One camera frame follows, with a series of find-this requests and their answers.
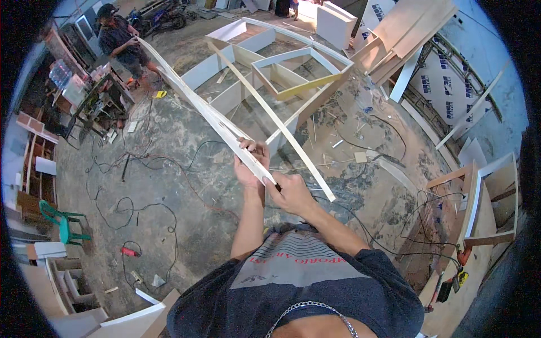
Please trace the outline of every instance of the flip-flop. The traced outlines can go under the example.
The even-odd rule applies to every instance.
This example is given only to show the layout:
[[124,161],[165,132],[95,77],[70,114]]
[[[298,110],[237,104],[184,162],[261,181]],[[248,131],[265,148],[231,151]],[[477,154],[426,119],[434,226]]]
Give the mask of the flip-flop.
[[152,98],[162,98],[165,95],[167,95],[167,92],[165,90],[159,90],[158,93],[156,93],[156,96],[153,96]]

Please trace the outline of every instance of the green plastic chair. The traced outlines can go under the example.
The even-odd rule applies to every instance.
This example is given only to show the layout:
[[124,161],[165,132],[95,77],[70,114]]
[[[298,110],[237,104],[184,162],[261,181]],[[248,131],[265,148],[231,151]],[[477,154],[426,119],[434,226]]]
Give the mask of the green plastic chair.
[[64,244],[73,244],[76,246],[82,246],[79,242],[74,242],[73,240],[87,240],[90,241],[92,238],[89,235],[83,234],[74,234],[69,228],[69,222],[78,222],[81,223],[79,218],[73,218],[70,216],[84,216],[83,214],[77,213],[64,213],[58,211],[55,208],[51,207],[49,203],[45,200],[39,202],[39,210],[43,217],[45,217],[50,222],[58,225],[60,229],[60,241]]

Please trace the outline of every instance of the hand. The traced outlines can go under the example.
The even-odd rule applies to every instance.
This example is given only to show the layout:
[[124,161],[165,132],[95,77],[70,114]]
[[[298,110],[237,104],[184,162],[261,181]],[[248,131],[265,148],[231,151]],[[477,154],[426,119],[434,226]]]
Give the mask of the hand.
[[130,40],[126,41],[126,45],[128,45],[128,46],[133,46],[133,45],[136,45],[136,44],[139,44],[139,41],[137,40],[136,37],[133,37]]
[[263,178],[265,187],[267,187],[274,203],[286,212],[306,219],[309,213],[319,208],[319,204],[310,195],[310,191],[306,188],[301,175],[284,175],[274,172],[272,177],[280,185],[282,191],[278,191],[266,177]]
[[[269,169],[271,159],[269,158],[269,150],[264,142],[255,142],[247,140],[244,137],[239,137],[241,149],[247,149],[252,155],[265,167]],[[244,185],[245,188],[261,188],[263,184],[257,177],[248,169],[248,167],[241,162],[239,157],[235,155],[235,174],[239,182]]]

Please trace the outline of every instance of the silver chain necklace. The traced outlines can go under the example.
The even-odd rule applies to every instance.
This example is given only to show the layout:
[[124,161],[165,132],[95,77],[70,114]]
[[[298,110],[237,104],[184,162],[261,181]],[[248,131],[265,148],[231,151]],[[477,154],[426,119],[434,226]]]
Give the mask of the silver chain necklace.
[[339,317],[340,319],[342,319],[342,321],[344,322],[344,324],[347,326],[347,329],[349,330],[349,333],[351,333],[351,337],[353,338],[359,338],[359,336],[357,335],[357,331],[355,331],[355,329],[353,328],[353,326],[351,325],[351,323],[347,320],[347,318],[342,315],[340,312],[336,311],[336,309],[330,307],[329,305],[327,304],[323,304],[323,303],[320,303],[320,302],[314,302],[314,301],[308,301],[308,302],[300,302],[300,303],[297,303],[297,304],[293,304],[291,305],[290,307],[287,308],[287,310],[285,310],[281,315],[280,317],[278,318],[278,320],[274,323],[274,325],[272,325],[271,329],[269,330],[269,332],[267,332],[267,335],[265,336],[265,338],[271,338],[271,334],[272,332],[274,331],[274,328],[276,327],[276,325],[278,325],[278,322],[285,316],[287,315],[288,313],[290,313],[291,311],[295,310],[295,309],[298,309],[298,308],[302,308],[302,307],[305,307],[305,306],[319,306],[319,307],[323,307],[323,308],[327,308],[329,310],[332,310],[333,312],[335,312]]

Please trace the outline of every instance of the baseball cap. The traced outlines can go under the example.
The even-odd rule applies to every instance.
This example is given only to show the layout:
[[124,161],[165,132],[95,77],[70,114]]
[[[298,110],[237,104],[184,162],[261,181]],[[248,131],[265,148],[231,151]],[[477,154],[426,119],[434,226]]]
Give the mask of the baseball cap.
[[98,13],[96,14],[96,20],[102,19],[102,18],[110,18],[113,16],[114,13],[116,13],[118,9],[114,7],[111,4],[105,4],[98,9]]

